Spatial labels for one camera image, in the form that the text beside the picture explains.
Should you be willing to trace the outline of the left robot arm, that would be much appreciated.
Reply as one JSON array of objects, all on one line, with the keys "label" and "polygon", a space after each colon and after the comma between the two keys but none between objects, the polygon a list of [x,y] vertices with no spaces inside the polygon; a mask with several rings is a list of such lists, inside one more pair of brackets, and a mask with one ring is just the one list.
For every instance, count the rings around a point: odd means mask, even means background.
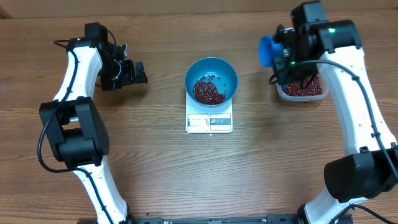
[{"label": "left robot arm", "polygon": [[98,22],[85,24],[83,37],[56,40],[68,57],[62,85],[53,100],[42,103],[43,123],[37,145],[40,165],[55,173],[42,157],[48,139],[54,158],[65,164],[83,184],[96,212],[96,223],[134,223],[120,195],[108,163],[109,135],[93,101],[94,91],[118,90],[147,83],[142,62],[128,58],[128,46],[119,45],[113,33]]}]

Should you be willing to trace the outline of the blue plastic measuring scoop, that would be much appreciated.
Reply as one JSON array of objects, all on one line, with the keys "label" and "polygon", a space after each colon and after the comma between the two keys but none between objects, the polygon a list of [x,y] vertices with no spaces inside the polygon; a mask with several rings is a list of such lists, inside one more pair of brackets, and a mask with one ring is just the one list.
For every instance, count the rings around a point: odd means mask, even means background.
[{"label": "blue plastic measuring scoop", "polygon": [[280,43],[275,43],[273,36],[266,35],[261,38],[258,48],[260,63],[267,68],[272,68],[274,74],[269,78],[271,85],[278,84],[279,75],[282,69],[285,68],[284,47]]}]

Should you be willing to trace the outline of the white digital kitchen scale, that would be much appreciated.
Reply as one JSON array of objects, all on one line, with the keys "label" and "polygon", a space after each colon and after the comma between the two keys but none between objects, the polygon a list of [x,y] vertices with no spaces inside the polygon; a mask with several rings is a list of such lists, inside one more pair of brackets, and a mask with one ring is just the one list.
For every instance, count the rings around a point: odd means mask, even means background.
[{"label": "white digital kitchen scale", "polygon": [[229,134],[233,131],[232,100],[220,106],[200,105],[186,96],[185,130],[189,134]]}]

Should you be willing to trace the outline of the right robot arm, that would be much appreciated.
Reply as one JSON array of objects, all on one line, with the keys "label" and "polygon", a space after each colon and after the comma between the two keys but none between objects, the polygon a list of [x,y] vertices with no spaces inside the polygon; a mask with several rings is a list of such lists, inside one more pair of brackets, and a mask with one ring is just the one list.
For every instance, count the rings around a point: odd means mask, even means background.
[{"label": "right robot arm", "polygon": [[271,83],[308,86],[321,75],[330,89],[343,134],[344,156],[323,171],[325,188],[298,210],[300,223],[338,223],[348,210],[397,184],[397,140],[377,105],[364,50],[351,20],[329,21],[320,1],[292,13],[271,40]]}]

